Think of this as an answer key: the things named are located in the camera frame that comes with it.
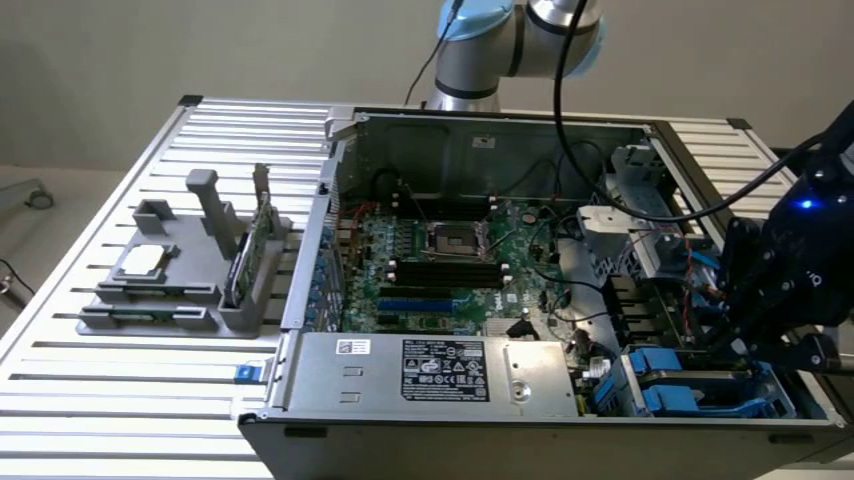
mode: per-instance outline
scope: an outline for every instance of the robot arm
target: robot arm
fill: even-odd
[[[707,338],[712,351],[740,339],[759,360],[854,374],[851,357],[812,327],[837,326],[854,306],[854,102],[820,143],[767,221],[729,221],[717,277],[725,308]]]
[[[501,77],[552,78],[555,59],[577,0],[447,0],[439,35],[448,27],[436,61],[433,110],[497,111]],[[597,55],[604,19],[591,0],[568,53],[565,73],[580,73]]]

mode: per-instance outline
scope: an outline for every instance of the caster wheel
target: caster wheel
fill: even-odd
[[[46,210],[53,206],[53,195],[44,190],[36,190],[29,194],[29,200],[24,205],[34,210]]]

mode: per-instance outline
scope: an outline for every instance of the blue latch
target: blue latch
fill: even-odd
[[[240,365],[234,370],[234,385],[260,385],[262,367]]]
[[[653,415],[712,418],[755,418],[767,404],[761,398],[731,407],[699,407],[689,387],[655,385],[643,391],[645,407]]]
[[[679,357],[669,348],[639,348],[628,354],[628,360],[636,375],[659,370],[681,371]]]

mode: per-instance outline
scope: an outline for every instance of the cable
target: cable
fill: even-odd
[[[525,172],[521,174],[521,176],[519,177],[519,180],[516,180],[512,185],[509,185],[507,188],[503,188],[501,190],[499,190],[495,193],[496,197],[503,197],[504,195],[507,195],[507,193],[512,192],[515,190],[515,188],[521,185],[521,182],[524,182],[528,177],[531,176],[531,174],[533,173],[533,170],[536,170],[536,167],[539,167],[541,164],[547,163],[548,165],[551,165],[552,170],[555,171],[555,177],[560,176],[560,170],[557,169],[557,166],[555,165],[555,162],[552,162],[551,160],[547,160],[544,158],[539,159],[536,162],[533,162],[533,164],[531,164],[531,166],[528,167],[528,169],[525,170]],[[560,189],[561,189],[561,185],[560,185],[560,181],[555,180],[555,194],[560,194]]]
[[[36,291],[32,289],[32,287],[29,286],[29,284],[24,281],[24,279],[21,278],[21,276],[17,274],[17,271],[14,270],[14,268],[12,267],[12,264],[9,262],[6,262],[2,258],[0,258],[0,263],[2,263],[5,265],[5,268],[9,269],[9,273],[12,274],[12,276],[14,278],[17,278],[17,281],[20,282],[20,284],[24,286],[24,288],[26,290],[29,290],[29,294],[30,295],[36,295]]]
[[[619,357],[613,353],[613,350],[611,350],[608,347],[605,347],[599,342],[589,342],[589,350],[592,351],[595,348],[600,349],[605,353],[605,355],[608,356],[608,360],[611,360],[611,363],[616,362],[616,359]]]
[[[601,150],[601,147],[589,140],[576,140],[569,144],[569,148],[573,148],[579,145],[587,145],[596,151],[596,155],[599,155],[599,163],[601,163],[601,178],[604,178],[604,174],[608,172],[608,157]]]
[[[444,43],[444,39],[448,36],[448,30],[451,30],[451,25],[453,24],[453,20],[456,20],[456,13],[459,12],[460,7],[463,6],[463,0],[456,0],[453,5],[451,5],[451,12],[448,14],[447,23],[444,24],[444,30],[441,30],[441,35],[439,35],[439,41],[436,42],[436,46],[432,48],[432,52],[429,52],[429,57],[427,57],[427,61],[421,65],[421,69],[417,71],[417,75],[414,76],[414,80],[412,80],[412,85],[409,85],[409,90],[405,92],[405,100],[402,100],[402,106],[405,107],[409,104],[409,98],[412,97],[412,90],[414,90],[414,86],[417,82],[421,80],[421,75],[424,75],[424,70],[432,63],[432,59],[436,57],[436,53],[439,53],[439,49],[441,48],[441,44]]]
[[[585,317],[575,318],[572,320],[568,320],[565,318],[561,318],[559,315],[555,315],[557,313],[557,304],[560,303],[560,300],[563,299],[563,297],[565,297],[569,293],[572,293],[572,291],[567,288],[565,291],[560,295],[557,295],[557,298],[555,298],[555,300],[551,302],[551,307],[548,308],[548,315],[545,316],[545,323],[548,323],[548,320],[551,319],[552,316],[556,317],[557,320],[560,320],[561,322],[575,324],[577,322],[585,322],[587,320],[592,320],[593,318],[611,315],[608,312],[599,312],[599,313],[593,313],[592,315],[587,315]]]
[[[568,323],[585,322],[587,320],[592,320],[593,318],[599,318],[604,316],[609,317],[611,314],[608,312],[599,312],[599,313],[593,313],[592,315],[587,315],[585,317],[575,318],[572,320],[563,320],[563,321]]]
[[[560,221],[563,221],[565,219],[561,218],[557,220],[557,224],[560,223]],[[543,231],[543,227],[548,225],[548,222],[543,222],[539,224],[539,227],[536,227],[536,230],[533,231],[532,235],[531,235],[531,239],[528,240],[528,255],[531,255],[531,247],[533,247],[533,241],[536,240],[536,236],[539,235],[539,232]],[[531,262],[531,270],[533,270],[533,273],[536,273],[536,275],[548,280],[549,282],[555,282],[555,283],[560,283],[561,285],[580,285],[581,287],[587,287],[592,290],[595,290],[599,294],[601,294],[601,288],[597,287],[596,285],[593,285],[592,283],[588,282],[581,282],[579,280],[563,280],[560,278],[555,278],[549,275],[545,275],[537,268],[536,268],[536,261]]]
[[[373,175],[370,175],[370,184],[368,187],[368,200],[372,200],[372,201],[378,200],[378,198],[376,198],[376,189],[378,186],[377,182],[384,175],[393,175],[394,179],[400,180],[400,171],[394,167],[382,167],[376,169],[376,171],[373,172]]]
[[[577,24],[580,22],[581,14],[584,12],[584,7],[587,6],[587,0],[579,0],[577,5],[575,7],[575,12],[572,13],[572,20],[569,21],[569,26],[565,32],[565,37],[563,39],[563,46],[560,48],[560,53],[557,55],[557,68],[555,69],[555,85],[552,90],[552,114],[553,114],[553,124],[557,133],[557,140],[560,142],[560,146],[563,148],[563,153],[565,154],[565,158],[569,161],[569,165],[572,169],[577,173],[577,176],[584,181],[587,187],[596,193],[599,198],[616,210],[623,212],[627,215],[631,215],[635,218],[640,218],[641,220],[647,220],[649,222],[659,223],[681,223],[691,220],[697,220],[708,215],[717,213],[719,211],[728,208],[735,202],[737,202],[741,198],[744,198],[767,180],[776,175],[776,173],[783,169],[785,164],[788,164],[795,158],[797,158],[807,150],[813,147],[817,143],[820,143],[823,138],[823,133],[819,133],[809,137],[800,145],[797,145],[788,154],[771,165],[771,167],[756,176],[756,178],[744,185],[737,192],[727,197],[717,205],[704,208],[688,215],[671,216],[671,217],[659,217],[653,215],[648,215],[644,212],[633,210],[628,208],[625,205],[619,203],[611,195],[596,185],[596,183],[589,179],[587,174],[584,173],[580,165],[577,163],[577,159],[571,151],[569,141],[565,137],[565,131],[563,129],[563,114],[560,112],[560,105],[563,104],[561,98],[561,87],[563,87],[563,71],[565,69],[565,59],[569,53],[569,47],[572,46],[572,39],[575,37],[575,32],[577,31]]]

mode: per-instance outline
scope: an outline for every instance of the warning label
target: warning label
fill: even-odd
[[[420,402],[488,402],[483,342],[402,340],[400,395]]]

